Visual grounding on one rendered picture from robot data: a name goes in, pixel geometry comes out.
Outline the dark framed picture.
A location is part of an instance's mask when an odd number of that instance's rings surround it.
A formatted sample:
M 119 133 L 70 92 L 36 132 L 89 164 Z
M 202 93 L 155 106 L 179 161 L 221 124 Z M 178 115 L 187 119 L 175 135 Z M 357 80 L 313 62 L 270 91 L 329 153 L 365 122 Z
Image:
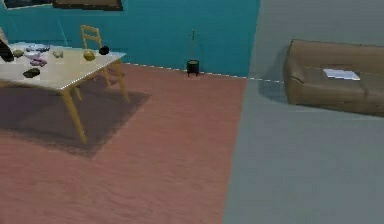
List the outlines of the dark framed picture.
M 53 0 L 0 0 L 7 10 L 51 5 Z

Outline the brown framed picture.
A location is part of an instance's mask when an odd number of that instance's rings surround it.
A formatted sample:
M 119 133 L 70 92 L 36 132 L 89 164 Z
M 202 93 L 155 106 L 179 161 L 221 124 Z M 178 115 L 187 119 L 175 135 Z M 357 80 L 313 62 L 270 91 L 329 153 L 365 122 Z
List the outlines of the brown framed picture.
M 122 0 L 52 0 L 52 6 L 61 9 L 122 11 Z

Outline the tall black object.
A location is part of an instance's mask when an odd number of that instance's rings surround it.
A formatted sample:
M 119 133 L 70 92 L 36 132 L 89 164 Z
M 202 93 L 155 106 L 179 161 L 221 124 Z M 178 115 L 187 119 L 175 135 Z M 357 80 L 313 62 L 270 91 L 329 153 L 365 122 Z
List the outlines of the tall black object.
M 0 39 L 0 57 L 5 62 L 12 62 L 14 60 L 14 56 L 13 56 L 13 53 L 11 52 L 10 48 L 1 39 Z

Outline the white table with yellow legs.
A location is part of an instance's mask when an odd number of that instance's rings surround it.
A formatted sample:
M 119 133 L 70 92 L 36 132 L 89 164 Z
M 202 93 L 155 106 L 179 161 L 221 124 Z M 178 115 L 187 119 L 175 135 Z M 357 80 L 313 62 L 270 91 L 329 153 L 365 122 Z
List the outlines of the white table with yellow legs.
M 52 52 L 63 51 L 63 58 L 56 58 Z M 34 78 L 25 78 L 23 73 L 33 66 L 26 57 L 15 58 L 12 62 L 5 62 L 0 57 L 0 82 L 35 87 L 57 92 L 63 99 L 80 139 L 86 142 L 86 135 L 81 120 L 71 96 L 71 90 L 82 84 L 98 71 L 112 65 L 119 77 L 118 83 L 122 95 L 130 101 L 128 92 L 122 80 L 121 59 L 125 53 L 111 51 L 107 55 L 100 55 L 93 50 L 95 59 L 87 61 L 83 57 L 85 49 L 63 46 L 50 46 L 50 50 L 42 54 L 47 64 L 40 69 L 40 74 Z

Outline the black plant pot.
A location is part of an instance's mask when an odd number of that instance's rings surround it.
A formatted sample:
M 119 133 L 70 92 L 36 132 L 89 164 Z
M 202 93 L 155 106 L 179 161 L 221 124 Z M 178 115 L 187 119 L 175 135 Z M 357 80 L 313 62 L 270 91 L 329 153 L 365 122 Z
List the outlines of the black plant pot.
M 191 31 L 191 58 L 187 61 L 187 76 L 199 76 L 199 61 L 195 58 L 195 30 Z

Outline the white paper sheet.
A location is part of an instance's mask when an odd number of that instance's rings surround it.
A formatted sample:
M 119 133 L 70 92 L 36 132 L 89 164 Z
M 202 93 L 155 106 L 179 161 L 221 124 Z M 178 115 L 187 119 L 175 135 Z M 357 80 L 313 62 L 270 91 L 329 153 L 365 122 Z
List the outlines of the white paper sheet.
M 359 81 L 359 76 L 353 71 L 338 70 L 338 69 L 324 69 L 324 72 L 328 78 L 345 79 Z

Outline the brown sofa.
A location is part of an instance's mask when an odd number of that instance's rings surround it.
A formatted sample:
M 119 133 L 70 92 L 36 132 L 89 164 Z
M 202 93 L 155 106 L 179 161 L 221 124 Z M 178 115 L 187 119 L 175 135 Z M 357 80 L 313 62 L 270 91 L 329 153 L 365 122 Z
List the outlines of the brown sofa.
M 324 69 L 353 71 L 360 80 L 328 78 Z M 290 104 L 384 117 L 384 46 L 294 39 L 283 77 Z

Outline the yellow wooden chair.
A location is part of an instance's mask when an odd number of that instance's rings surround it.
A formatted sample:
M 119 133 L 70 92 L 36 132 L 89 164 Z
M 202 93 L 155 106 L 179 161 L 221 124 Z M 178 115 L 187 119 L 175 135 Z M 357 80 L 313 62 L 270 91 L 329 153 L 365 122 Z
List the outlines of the yellow wooden chair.
M 99 48 L 102 47 L 102 39 L 100 35 L 100 30 L 98 28 L 89 25 L 81 25 L 80 30 L 85 49 L 88 49 L 88 40 L 94 41 Z M 106 67 L 103 68 L 102 74 L 104 76 L 107 86 L 110 87 L 110 75 Z

